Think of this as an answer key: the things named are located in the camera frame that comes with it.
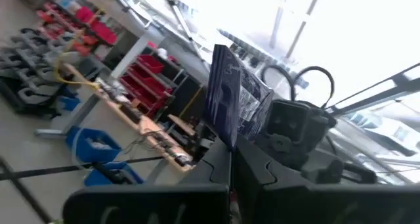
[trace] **wooden tabletop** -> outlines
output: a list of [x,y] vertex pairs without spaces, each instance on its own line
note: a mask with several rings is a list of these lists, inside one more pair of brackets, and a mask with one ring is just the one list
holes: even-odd
[[[81,79],[83,82],[85,83],[91,83],[89,80],[85,79],[83,77],[83,75],[71,64],[67,64],[64,63],[64,67],[71,72],[72,74],[74,74],[76,77],[78,77],[79,79]],[[138,131],[140,134],[144,134],[147,132],[151,132],[151,131],[156,131],[157,133],[159,133],[160,135],[162,135],[165,139],[167,139],[167,141],[169,143],[172,144],[172,151],[176,154],[182,154],[188,158],[191,159],[191,156],[184,151],[184,149],[182,149],[180,147],[180,145],[171,137],[169,136],[166,132],[164,132],[162,130],[162,128],[160,128],[153,120],[151,120],[149,117],[145,116],[145,115],[141,115],[140,117],[140,121],[138,124],[134,123],[132,120],[130,120],[130,118],[128,118],[128,116],[126,116],[120,109],[120,105],[111,101],[109,98],[107,98],[103,93],[101,93],[99,90],[95,89],[94,87],[90,87],[94,94],[96,96],[98,96],[100,99],[102,99],[105,104],[113,111],[115,112],[127,125],[129,125],[131,128],[133,128],[135,131]],[[186,166],[180,166],[179,164],[177,164],[175,162],[175,159],[170,156],[168,153],[165,152],[165,149],[162,148],[161,146],[159,146],[159,143],[151,136],[147,136],[146,140],[155,147],[155,149],[166,159],[169,161],[170,164],[172,164],[173,166],[175,166],[176,168],[178,168],[180,171],[185,172],[185,171],[190,171],[193,167],[186,165]]]
[[188,125],[186,122],[181,120],[179,117],[176,117],[174,115],[168,115],[168,118],[171,119],[177,126],[179,126],[185,133],[187,133],[189,136],[193,137],[196,134],[196,131],[194,131],[190,125]]

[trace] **yellow cable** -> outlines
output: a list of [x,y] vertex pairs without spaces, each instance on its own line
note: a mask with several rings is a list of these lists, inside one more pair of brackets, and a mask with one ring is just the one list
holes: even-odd
[[[93,20],[95,20],[95,18],[98,16],[98,14],[100,14],[102,12],[103,9],[98,9],[95,14],[92,16],[92,18],[87,22],[87,25],[90,25]],[[68,83],[68,84],[76,84],[76,85],[89,85],[91,87],[94,87],[95,89],[98,89],[100,86],[97,83],[91,83],[91,82],[76,82],[76,81],[68,81],[63,79],[60,76],[60,72],[59,72],[59,67],[60,67],[60,63],[61,63],[61,58],[63,56],[65,56],[66,54],[68,54],[68,51],[73,47],[74,43],[79,39],[80,36],[82,36],[86,31],[86,28],[83,28],[82,30],[80,30],[76,36],[68,43],[67,47],[62,51],[62,53],[59,54],[59,56],[56,58],[55,64],[54,64],[54,76],[56,78],[57,81],[62,82],[62,83]]]

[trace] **gray floor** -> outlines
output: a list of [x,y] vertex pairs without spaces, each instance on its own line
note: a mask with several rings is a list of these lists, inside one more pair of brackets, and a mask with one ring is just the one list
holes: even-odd
[[[7,44],[7,39],[20,28],[33,26],[38,18],[33,11],[19,0],[0,0],[0,45]],[[89,96],[81,89],[83,99]],[[71,166],[71,152],[64,141],[42,139],[33,132],[38,128],[56,128],[65,124],[66,118],[48,120],[16,115],[3,98],[0,98],[0,156],[4,157],[14,171],[56,168]],[[85,126],[107,131],[122,147],[127,146],[137,134],[103,104],[99,104],[88,116]],[[154,151],[139,148],[133,158],[158,156]],[[122,154],[117,160],[129,157]],[[159,160],[131,164],[131,167],[147,179]],[[67,197],[83,187],[86,171],[71,171],[52,175],[42,175],[22,179],[53,218],[60,218],[63,202]],[[182,174],[167,166],[156,179],[155,184],[174,184]],[[9,181],[0,181],[0,217],[2,223],[41,223],[37,216],[21,198]]]

